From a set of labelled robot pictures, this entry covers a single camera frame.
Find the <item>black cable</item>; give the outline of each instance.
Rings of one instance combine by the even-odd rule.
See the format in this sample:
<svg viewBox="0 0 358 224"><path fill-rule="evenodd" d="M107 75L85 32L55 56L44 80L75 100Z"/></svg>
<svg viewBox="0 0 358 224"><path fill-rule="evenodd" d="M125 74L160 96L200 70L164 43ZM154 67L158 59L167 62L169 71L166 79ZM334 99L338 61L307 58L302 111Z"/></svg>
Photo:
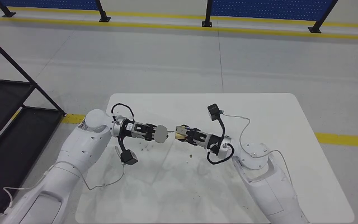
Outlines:
<svg viewBox="0 0 358 224"><path fill-rule="evenodd" d="M220 148L222 146L222 143L223 143L223 140L224 140L224 137L225 137L225 125L224 125L224 123L223 123L223 121L222 121L222 119L220 117L218 118L218 121L220 123L220 126L223 129L223 134L222 134L222 137L221 137L220 142L218 144L218 147Z"/></svg>
<svg viewBox="0 0 358 224"><path fill-rule="evenodd" d="M227 145L230 146L230 148L232 149L232 152L231 152L230 156L228 156L228 157L226 157L225 159L220 160L220 161L218 161L218 162L212 162L212 160L211 160L210 157L209 157L209 156L210 156L210 152L208 152L208 155L206 156L206 159L208 160L208 162L211 163L212 165L216 165L216 164L220 164L220 163L222 163L222 162L226 162L226 161L228 161L231 157L233 157L234 152L235 152L235 149L234 149L234 147L233 147L230 143L227 143Z"/></svg>
<svg viewBox="0 0 358 224"><path fill-rule="evenodd" d="M134 120L134 114L133 114L132 109L131 109L129 106L125 105L125 104L121 104L120 102L119 102L118 104L115 104L115 105L112 107L111 113L113 114L114 108L115 108L116 106L119 106L119 105L125 106L126 108L128 108L128 109L130 110L130 113L132 114L132 117L133 117L133 120Z"/></svg>
<svg viewBox="0 0 358 224"><path fill-rule="evenodd" d="M218 143L218 145L217 145L217 147L218 147L219 150L220 150L220 147L222 146L222 143L223 143L223 140L224 140L224 137L225 137L225 125L224 125L224 123L223 123L221 117L218 118L218 121L219 121L219 123L220 123L220 126L221 126L222 129L223 129L222 137L220 138L220 141L219 141L219 143ZM227 145L230 145L231 148L232 148L232 150L233 150L232 153L231 153L231 155L230 155L229 157L227 157L227 158L225 158L225 159L223 159L223 160L220 160L220 161L218 161L218 162L212 162L212 160L211 160L210 157L209 157L209 156L210 156L210 151L209 151L209 152L208 152L208 155L206 156L206 159L208 160L208 162L211 163L212 165L216 165L216 164L220 164L220 163L222 163L222 162L228 161L228 160L233 156L235 149L234 149L234 147L232 147L232 145L231 145L230 143L228 143Z"/></svg>
<svg viewBox="0 0 358 224"><path fill-rule="evenodd" d="M119 144L119 147L121 148L122 152L125 152L127 150L123 144L124 137L118 137L118 144Z"/></svg>

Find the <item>shelf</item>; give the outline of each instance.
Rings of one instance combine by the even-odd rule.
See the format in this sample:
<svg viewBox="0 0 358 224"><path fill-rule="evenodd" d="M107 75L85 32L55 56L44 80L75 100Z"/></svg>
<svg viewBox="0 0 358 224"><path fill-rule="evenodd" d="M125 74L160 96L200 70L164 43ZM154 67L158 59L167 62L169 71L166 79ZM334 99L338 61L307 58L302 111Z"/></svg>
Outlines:
<svg viewBox="0 0 358 224"><path fill-rule="evenodd" d="M29 82L0 80L0 130L33 92Z"/></svg>
<svg viewBox="0 0 358 224"><path fill-rule="evenodd" d="M0 189L22 185L61 119L58 110L25 107L19 112L0 136ZM9 201L8 195L0 190L0 212Z"/></svg>

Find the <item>black metal post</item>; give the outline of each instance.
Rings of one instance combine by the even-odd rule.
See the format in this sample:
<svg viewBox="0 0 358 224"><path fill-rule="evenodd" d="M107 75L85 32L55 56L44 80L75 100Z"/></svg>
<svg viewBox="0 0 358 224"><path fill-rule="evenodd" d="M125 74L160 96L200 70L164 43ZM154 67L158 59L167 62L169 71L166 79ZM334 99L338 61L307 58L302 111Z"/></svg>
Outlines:
<svg viewBox="0 0 358 224"><path fill-rule="evenodd" d="M35 88L37 90L39 90L39 92L41 92L42 95L45 96L45 98L50 101L50 103L52 105L54 105L54 107L62 113L63 116L66 116L67 114L62 110L62 108L60 108L59 105L56 104L56 102L51 99L51 97L49 95L47 95L47 93L10 57L10 55L8 55L4 49L2 49L0 47L0 54L2 54L11 64L12 66L14 66L32 85L35 86Z"/></svg>
<svg viewBox="0 0 358 224"><path fill-rule="evenodd" d="M12 17L13 15L15 15L15 12L10 12L10 10L1 3L0 1L0 8L1 10L4 12L5 15L3 15L2 17Z"/></svg>
<svg viewBox="0 0 358 224"><path fill-rule="evenodd" d="M326 20L327 16L331 13L332 9L335 7L335 5L337 4L338 0L332 0L331 4L328 6L327 10L325 11L325 13L323 14L322 18L320 20L318 20L313 27L308 27L309 31L311 33L315 33L315 34L320 34L321 31L319 30L319 28L322 26L323 22Z"/></svg>
<svg viewBox="0 0 358 224"><path fill-rule="evenodd" d="M111 17L107 16L106 11L103 10L100 0L96 0L97 8L101 14L100 22L109 22Z"/></svg>
<svg viewBox="0 0 358 224"><path fill-rule="evenodd" d="M202 27L212 27L213 23L210 22L211 10L213 9L213 0L208 0L206 5L206 16L205 21L201 23Z"/></svg>

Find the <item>white cable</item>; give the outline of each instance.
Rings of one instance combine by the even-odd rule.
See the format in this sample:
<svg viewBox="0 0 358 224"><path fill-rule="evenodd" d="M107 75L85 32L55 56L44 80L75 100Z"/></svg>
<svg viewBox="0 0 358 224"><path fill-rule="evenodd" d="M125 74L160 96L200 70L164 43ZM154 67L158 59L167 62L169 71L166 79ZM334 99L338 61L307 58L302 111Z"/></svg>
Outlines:
<svg viewBox="0 0 358 224"><path fill-rule="evenodd" d="M285 163L285 166L286 166L286 169L287 169L287 173L289 174L289 178L290 178L291 185L293 186L291 174L290 174L289 168L288 168L288 166L287 166L285 157L284 157L284 155L282 154L282 152L280 152L279 150L272 150L272 151L269 151L268 153L266 153L266 154L263 155L263 156L254 156L254 155L248 153L248 152L244 149L244 147L242 146L241 137L242 137L242 134L244 133L245 129L250 125L250 122L251 122L250 118L246 118L246 117L244 117L244 116L227 115L227 114L223 114L223 115L224 115L224 116L234 117L234 118L242 118L242 119L248 121L248 123L246 124L246 126L242 129L241 134L240 134L240 137L239 137L239 143L240 143L240 146L241 146L242 150L244 150L244 152L247 153L248 155L250 155L252 158L262 158L262 157L268 156L269 154L271 154L271 153L273 153L273 152L278 152L278 153L281 155L282 159L284 160L284 163Z"/></svg>
<svg viewBox="0 0 358 224"><path fill-rule="evenodd" d="M120 154L119 154L117 148L115 148L115 150L116 150L116 152L117 152L117 155L118 155L119 158L120 158ZM12 187L8 187L8 186L3 187L2 189L9 195L9 198L10 198L10 203L9 203L9 206L7 207L7 209L11 209L11 208L12 208L12 203L13 203L12 195L11 195L11 193L10 193L7 189L12 189L12 190L30 190L30 189L33 189L33 188L35 188L35 187L38 186L38 184L44 179L44 177L52 170L52 168L53 168L54 166L56 166L57 164L61 164L61 163L63 163L63 164L68 164L68 165L71 165L72 167L74 167L74 168L80 173L81 178L82 178L83 182L85 183L86 187L88 188L88 190L94 190L95 188L103 188L103 187L105 187L105 186L110 186L110 185L112 185L112 184L115 184L115 183L117 183L118 181L120 181L120 179L122 179L122 177L123 177L124 174L125 174L124 164L122 164L123 173L122 173L121 177L120 177L118 180L116 180L115 182L112 182L112 183L110 183L110 184L97 185L97 186L95 186L95 187L93 187L93 188L90 188L90 187L88 186L88 184L87 184L87 182L86 182L86 179L84 178L83 174L80 172L79 168L77 168L75 165L73 165L73 164L70 163L70 162L59 161L59 162L56 162L55 164L51 165L51 166L44 172L43 176L37 181L37 183L36 183L34 186L30 187L30 188L12 188Z"/></svg>

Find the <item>black shelf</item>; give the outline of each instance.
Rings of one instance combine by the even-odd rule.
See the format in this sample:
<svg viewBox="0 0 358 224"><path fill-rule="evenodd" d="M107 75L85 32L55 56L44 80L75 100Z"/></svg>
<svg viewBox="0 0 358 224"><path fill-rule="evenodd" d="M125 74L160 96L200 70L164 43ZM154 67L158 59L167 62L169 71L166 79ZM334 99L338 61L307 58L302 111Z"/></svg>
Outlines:
<svg viewBox="0 0 358 224"><path fill-rule="evenodd" d="M22 185L61 119L67 114L1 47L0 54L28 80L0 80L0 130L22 108L0 134L0 213L3 213L10 199L2 188L19 188ZM25 106L23 103L34 89L56 109ZM17 193L16 190L9 192L13 197Z"/></svg>
<svg viewBox="0 0 358 224"><path fill-rule="evenodd" d="M33 92L29 82L0 80L0 130Z"/></svg>
<svg viewBox="0 0 358 224"><path fill-rule="evenodd" d="M0 186L21 186L62 117L51 109L26 107L19 112L0 136ZM0 191L0 211L9 202L8 195Z"/></svg>

